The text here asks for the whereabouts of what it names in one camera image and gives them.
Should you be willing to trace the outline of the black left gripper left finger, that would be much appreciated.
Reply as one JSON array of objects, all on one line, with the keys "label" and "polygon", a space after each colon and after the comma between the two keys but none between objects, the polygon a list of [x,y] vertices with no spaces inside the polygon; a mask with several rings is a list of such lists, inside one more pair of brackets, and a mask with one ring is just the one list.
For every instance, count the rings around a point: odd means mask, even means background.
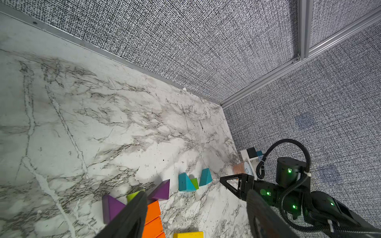
[{"label": "black left gripper left finger", "polygon": [[96,237],[141,238],[146,214],[147,195],[141,191]]}]

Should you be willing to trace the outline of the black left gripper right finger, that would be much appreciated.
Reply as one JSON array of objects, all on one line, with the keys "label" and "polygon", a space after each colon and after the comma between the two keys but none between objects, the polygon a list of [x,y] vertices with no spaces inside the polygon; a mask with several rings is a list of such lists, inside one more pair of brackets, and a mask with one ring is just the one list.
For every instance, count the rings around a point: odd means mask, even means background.
[{"label": "black left gripper right finger", "polygon": [[298,238],[256,191],[249,190],[246,202],[254,238]]}]

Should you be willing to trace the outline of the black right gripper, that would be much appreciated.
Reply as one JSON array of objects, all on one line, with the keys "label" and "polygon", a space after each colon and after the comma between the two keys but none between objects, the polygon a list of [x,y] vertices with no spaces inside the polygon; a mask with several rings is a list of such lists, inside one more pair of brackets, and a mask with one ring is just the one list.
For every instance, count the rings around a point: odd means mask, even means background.
[{"label": "black right gripper", "polygon": [[[220,183],[233,193],[240,200],[247,200],[247,194],[250,189],[257,192],[262,199],[269,205],[276,208],[280,207],[279,198],[285,188],[278,184],[262,180],[254,180],[254,176],[247,174],[230,175],[220,178]],[[306,186],[299,186],[290,192],[283,202],[283,210],[287,213],[301,213],[303,203],[303,192]]]}]

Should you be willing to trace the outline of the orange block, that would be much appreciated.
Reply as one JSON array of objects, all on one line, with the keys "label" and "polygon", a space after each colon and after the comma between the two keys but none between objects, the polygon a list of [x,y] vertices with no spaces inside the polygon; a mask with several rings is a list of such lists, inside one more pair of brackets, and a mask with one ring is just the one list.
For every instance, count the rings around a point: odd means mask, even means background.
[{"label": "orange block", "polygon": [[153,220],[152,222],[145,225],[142,238],[156,238],[158,235],[160,235],[163,230],[162,221],[161,218],[157,218]]},{"label": "orange block", "polygon": [[161,216],[159,201],[155,201],[147,206],[145,225]]},{"label": "orange block", "polygon": [[160,235],[158,235],[156,238],[166,238],[165,233],[162,232]]}]

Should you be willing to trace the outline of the purple triangle block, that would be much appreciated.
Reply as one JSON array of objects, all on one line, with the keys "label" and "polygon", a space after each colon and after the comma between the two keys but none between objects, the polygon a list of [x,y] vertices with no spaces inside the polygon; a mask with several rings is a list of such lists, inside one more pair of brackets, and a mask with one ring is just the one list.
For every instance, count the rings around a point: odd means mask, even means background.
[{"label": "purple triangle block", "polygon": [[163,201],[168,200],[170,197],[170,180],[164,180],[158,187],[153,190],[149,196],[149,200],[153,201]]},{"label": "purple triangle block", "polygon": [[125,204],[110,195],[102,196],[103,222],[108,225],[124,208]]}]

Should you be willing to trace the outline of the lime green cylinder block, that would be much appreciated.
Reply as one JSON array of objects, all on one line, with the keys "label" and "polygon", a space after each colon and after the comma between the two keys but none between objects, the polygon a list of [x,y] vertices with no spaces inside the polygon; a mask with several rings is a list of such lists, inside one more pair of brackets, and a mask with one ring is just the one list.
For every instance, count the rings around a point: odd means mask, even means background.
[{"label": "lime green cylinder block", "polygon": [[144,190],[139,190],[137,192],[128,194],[127,195],[127,202],[130,203],[141,191],[144,191]]}]

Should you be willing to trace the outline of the teal triangle block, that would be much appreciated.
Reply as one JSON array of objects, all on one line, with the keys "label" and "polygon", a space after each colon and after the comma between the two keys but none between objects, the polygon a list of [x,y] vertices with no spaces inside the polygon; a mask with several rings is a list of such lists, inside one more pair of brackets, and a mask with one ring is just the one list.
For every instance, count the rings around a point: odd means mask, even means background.
[{"label": "teal triangle block", "polygon": [[199,186],[205,186],[213,181],[209,168],[203,169],[199,181]]},{"label": "teal triangle block", "polygon": [[186,173],[179,174],[178,180],[179,180],[179,191],[181,192],[196,191],[196,188],[194,187],[193,183],[191,182],[190,178],[187,176]]}]

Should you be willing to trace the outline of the yellow block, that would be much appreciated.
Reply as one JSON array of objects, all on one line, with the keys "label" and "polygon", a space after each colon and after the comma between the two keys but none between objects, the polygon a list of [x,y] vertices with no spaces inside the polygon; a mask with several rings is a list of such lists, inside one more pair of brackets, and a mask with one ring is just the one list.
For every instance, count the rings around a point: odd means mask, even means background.
[{"label": "yellow block", "polygon": [[173,238],[204,238],[203,232],[174,233]]}]

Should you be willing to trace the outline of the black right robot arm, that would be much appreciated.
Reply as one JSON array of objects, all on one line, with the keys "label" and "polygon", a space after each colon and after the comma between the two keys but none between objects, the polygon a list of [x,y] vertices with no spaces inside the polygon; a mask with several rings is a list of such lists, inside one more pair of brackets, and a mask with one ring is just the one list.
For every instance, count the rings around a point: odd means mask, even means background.
[{"label": "black right robot arm", "polygon": [[[305,161],[279,157],[276,182],[264,181],[265,161],[277,146],[290,143],[303,152]],[[220,183],[247,204],[255,238],[295,238],[301,233],[323,233],[330,238],[379,238],[381,230],[329,194],[311,191],[311,156],[293,139],[273,144],[256,167],[256,175],[236,174]]]}]

